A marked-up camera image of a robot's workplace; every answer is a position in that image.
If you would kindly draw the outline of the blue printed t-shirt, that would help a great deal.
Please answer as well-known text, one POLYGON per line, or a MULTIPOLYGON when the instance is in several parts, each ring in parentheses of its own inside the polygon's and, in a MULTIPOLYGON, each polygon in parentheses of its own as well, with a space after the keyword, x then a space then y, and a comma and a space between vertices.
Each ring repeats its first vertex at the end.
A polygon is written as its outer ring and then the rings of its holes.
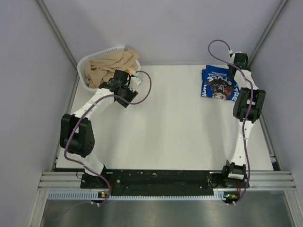
POLYGON ((206 65, 201 72, 201 97, 217 98, 236 102, 240 89, 229 75, 229 69, 206 65))

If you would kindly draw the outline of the white plastic laundry basket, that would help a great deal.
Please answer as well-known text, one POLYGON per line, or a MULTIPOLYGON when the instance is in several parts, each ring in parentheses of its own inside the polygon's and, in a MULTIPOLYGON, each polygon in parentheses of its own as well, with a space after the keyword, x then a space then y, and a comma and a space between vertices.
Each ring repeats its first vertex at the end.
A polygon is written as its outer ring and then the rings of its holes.
MULTIPOLYGON (((97 88, 89 88, 89 81, 88 81, 87 77, 85 76, 85 67, 90 60, 97 59, 108 53, 115 53, 115 52, 119 52, 119 51, 127 50, 127 49, 131 49, 131 48, 128 46, 112 47, 112 48, 108 48, 108 49, 105 49, 105 50, 102 50, 102 51, 99 51, 99 52, 96 52, 96 53, 83 57, 77 65, 77 71, 78 71, 78 75, 80 77, 80 82, 83 85, 84 89, 86 89, 87 91, 89 91, 91 93, 94 93, 97 90, 97 88)), ((138 66, 138 70, 140 70, 141 66, 140 66, 140 63, 138 60, 136 61, 136 64, 138 66)))

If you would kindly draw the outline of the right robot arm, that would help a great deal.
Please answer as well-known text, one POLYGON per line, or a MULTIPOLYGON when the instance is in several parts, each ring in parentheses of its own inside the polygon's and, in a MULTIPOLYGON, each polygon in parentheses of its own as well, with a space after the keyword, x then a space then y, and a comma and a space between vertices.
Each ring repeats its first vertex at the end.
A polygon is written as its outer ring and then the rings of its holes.
POLYGON ((259 89, 252 78, 247 54, 230 52, 230 58, 229 75, 238 84, 240 92, 232 112, 237 119, 238 135, 232 156, 227 159, 221 175, 221 182, 226 187, 247 179, 247 143, 254 123, 260 118, 266 97, 265 90, 259 89))

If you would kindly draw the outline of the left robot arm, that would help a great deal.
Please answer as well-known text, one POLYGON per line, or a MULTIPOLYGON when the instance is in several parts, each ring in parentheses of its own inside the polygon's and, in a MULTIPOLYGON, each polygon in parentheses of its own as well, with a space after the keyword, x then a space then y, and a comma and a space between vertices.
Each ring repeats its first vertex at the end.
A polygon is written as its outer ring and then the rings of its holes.
POLYGON ((91 176, 96 187, 107 183, 107 175, 102 173, 104 164, 94 152, 96 138, 93 123, 112 103, 127 107, 138 95, 136 89, 142 80, 136 74, 116 70, 109 82, 103 82, 95 94, 77 111, 65 114, 61 119, 60 146, 65 159, 78 163, 91 176))

